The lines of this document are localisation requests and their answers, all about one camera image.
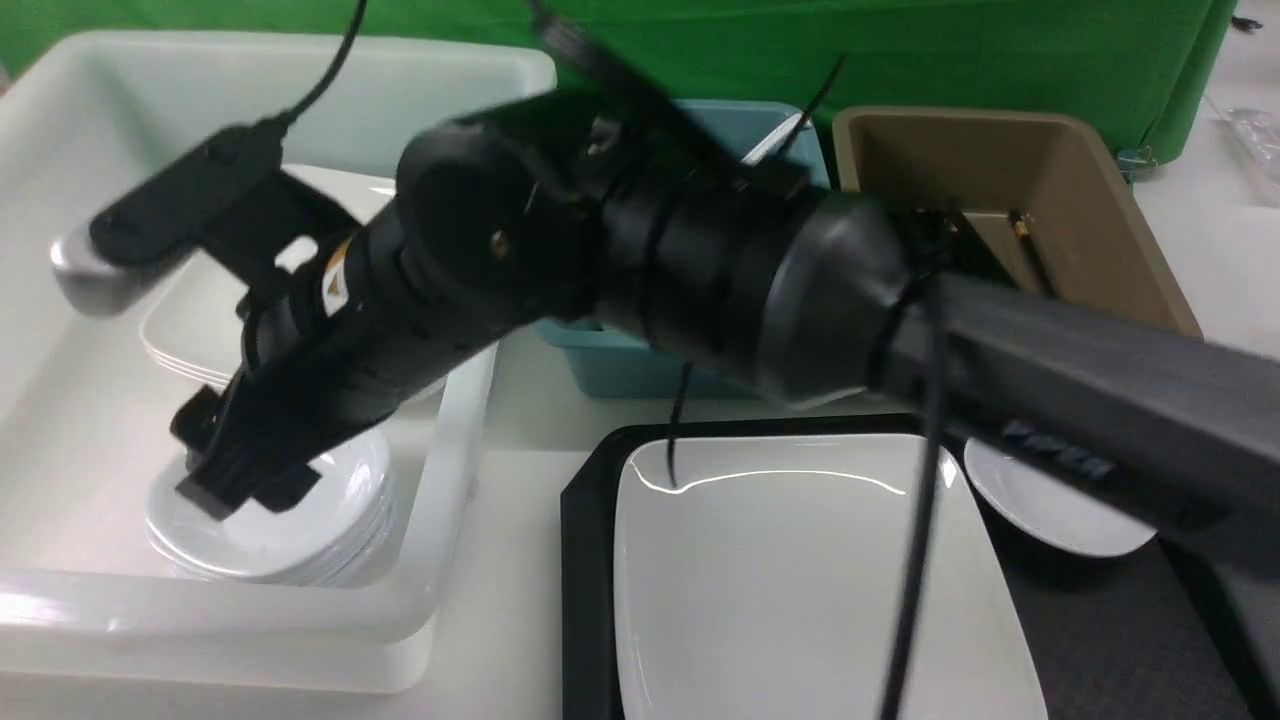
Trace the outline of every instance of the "black tray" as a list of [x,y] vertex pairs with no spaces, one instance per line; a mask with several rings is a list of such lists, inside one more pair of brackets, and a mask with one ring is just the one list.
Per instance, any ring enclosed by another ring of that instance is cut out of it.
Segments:
[[[681,437],[919,432],[915,418],[896,414],[680,428]],[[637,447],[664,437],[666,425],[616,430],[561,493],[563,720],[623,720],[613,635],[618,479]],[[946,445],[963,459],[963,438]],[[1051,720],[1252,717],[1164,546],[1084,560],[1028,538],[980,498],[978,505]]]

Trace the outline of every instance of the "clear plastic bag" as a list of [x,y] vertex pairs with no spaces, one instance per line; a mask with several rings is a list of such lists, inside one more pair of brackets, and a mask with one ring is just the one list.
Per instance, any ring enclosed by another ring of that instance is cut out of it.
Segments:
[[1235,108],[1226,111],[1226,122],[1262,172],[1280,182],[1280,119],[1262,110]]

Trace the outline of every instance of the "white plate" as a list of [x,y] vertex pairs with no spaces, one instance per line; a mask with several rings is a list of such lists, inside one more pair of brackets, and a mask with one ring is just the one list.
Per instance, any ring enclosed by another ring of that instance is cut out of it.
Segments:
[[[636,450],[614,529],[627,719],[874,717],[922,448],[902,434],[681,439],[675,492],[666,443]],[[902,717],[1047,717],[950,455],[940,475]]]
[[160,365],[165,370],[191,378],[198,383],[210,386],[214,389],[223,389],[230,382],[228,378],[224,378],[221,375],[210,375],[196,368],[174,363],[173,360],[169,360],[168,357],[163,357],[160,355],[151,355],[150,352],[147,355],[150,355],[151,359],[155,360],[156,365]]
[[[396,196],[396,183],[387,178],[308,165],[284,169],[337,200],[361,223]],[[212,258],[197,254],[142,320],[140,334],[147,354],[166,360],[170,369],[188,368],[196,375],[220,379],[225,387],[241,361],[236,304],[244,290],[244,283]]]
[[[394,497],[388,495],[379,502],[379,510],[371,515],[371,520],[361,523],[346,537],[330,546],[325,552],[317,555],[311,561],[283,571],[269,578],[244,578],[255,583],[271,583],[280,585],[310,585],[310,587],[340,587],[353,575],[358,575],[365,565],[376,556],[383,543],[390,536],[396,521]],[[169,575],[174,578],[188,578],[200,580],[234,580],[210,571],[206,568],[192,565],[186,557],[175,553],[168,543],[157,537],[148,527],[146,530],[147,542],[166,561],[169,561]]]
[[978,493],[1024,533],[1085,557],[1128,555],[1156,530],[1083,492],[969,441],[964,465]]
[[[178,456],[147,495],[147,529],[165,555],[205,575],[268,580],[306,570],[316,557],[353,539],[383,518],[390,462],[381,432],[365,432],[311,461],[320,473],[311,492],[287,512],[246,502],[223,521],[174,492],[186,475]],[[346,551],[348,560],[358,548]]]

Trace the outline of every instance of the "stack of white plates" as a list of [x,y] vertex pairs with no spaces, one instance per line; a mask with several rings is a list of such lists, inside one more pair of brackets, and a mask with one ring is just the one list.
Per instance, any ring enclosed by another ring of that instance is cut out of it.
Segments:
[[[371,220],[396,196],[396,182],[388,178],[310,165],[285,165],[284,169],[333,197],[361,223]],[[294,243],[278,261],[294,268],[314,252],[314,245]],[[241,322],[236,316],[236,304],[244,291],[244,283],[212,258],[197,254],[142,320],[140,334],[147,355],[179,375],[225,388],[241,363]],[[434,395],[443,387],[444,378],[413,400]]]
[[147,538],[174,574],[210,580],[342,585],[381,547],[394,515],[388,446],[369,430],[311,461],[320,479],[294,509],[250,500],[221,523],[179,496],[177,457],[147,497]]

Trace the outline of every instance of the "teal plastic bin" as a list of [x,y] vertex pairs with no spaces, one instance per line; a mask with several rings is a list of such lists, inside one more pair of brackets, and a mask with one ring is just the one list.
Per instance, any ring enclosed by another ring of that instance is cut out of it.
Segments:
[[[681,105],[739,158],[746,155],[782,120],[799,113],[782,102],[735,100],[686,100]],[[815,184],[829,187],[822,145],[813,128],[805,128],[791,147],[790,158],[809,168]],[[653,351],[644,341],[611,329],[599,329],[591,320],[566,324],[543,320],[535,332],[548,345],[564,351],[579,389],[589,397],[673,397],[680,383],[681,360]],[[690,397],[754,397],[712,373],[695,369],[689,383]]]

